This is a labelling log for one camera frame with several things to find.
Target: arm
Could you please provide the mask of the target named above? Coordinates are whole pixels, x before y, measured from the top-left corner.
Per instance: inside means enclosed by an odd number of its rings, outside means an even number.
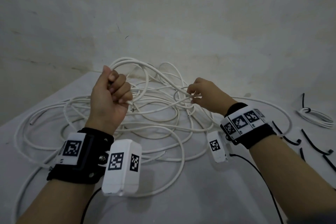
[[[221,115],[237,103],[213,82],[202,78],[189,85],[187,92],[202,95],[192,103]],[[288,218],[336,210],[333,188],[278,136],[259,141],[250,148],[250,154]]]
[[[132,100],[130,84],[123,74],[104,66],[91,94],[91,111],[85,126],[113,135]],[[94,185],[49,181],[17,224],[79,224]]]

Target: wristband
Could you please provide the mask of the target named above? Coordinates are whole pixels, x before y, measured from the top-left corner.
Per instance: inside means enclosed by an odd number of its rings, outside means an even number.
[[[96,184],[105,173],[113,136],[93,128],[70,133],[55,158],[56,165],[47,180]]]
[[[265,123],[265,116],[245,103],[233,104],[220,127],[229,141],[234,145],[241,143],[247,149],[267,136],[276,135],[272,127]]]

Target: person's right arm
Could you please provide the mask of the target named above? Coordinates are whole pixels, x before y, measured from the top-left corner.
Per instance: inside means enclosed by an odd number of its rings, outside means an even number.
[[[225,115],[237,101],[213,82],[197,78],[189,94],[192,103]],[[250,154],[268,187],[289,219],[303,219],[336,210],[336,192],[278,136],[271,135],[250,148]]]

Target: hand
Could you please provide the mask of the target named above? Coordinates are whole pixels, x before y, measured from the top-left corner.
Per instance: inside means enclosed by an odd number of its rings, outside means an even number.
[[[236,100],[223,92],[213,82],[200,77],[189,85],[187,93],[201,94],[202,98],[196,97],[192,99],[191,103],[198,104],[210,112],[216,112],[223,116],[233,104],[237,103]]]
[[[113,135],[126,116],[126,101],[133,99],[130,89],[125,75],[104,66],[91,93],[91,111],[85,127]]]

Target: wall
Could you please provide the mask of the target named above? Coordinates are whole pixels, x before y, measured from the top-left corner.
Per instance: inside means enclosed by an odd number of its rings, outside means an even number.
[[[0,0],[0,124],[119,57],[335,113],[334,0]]]

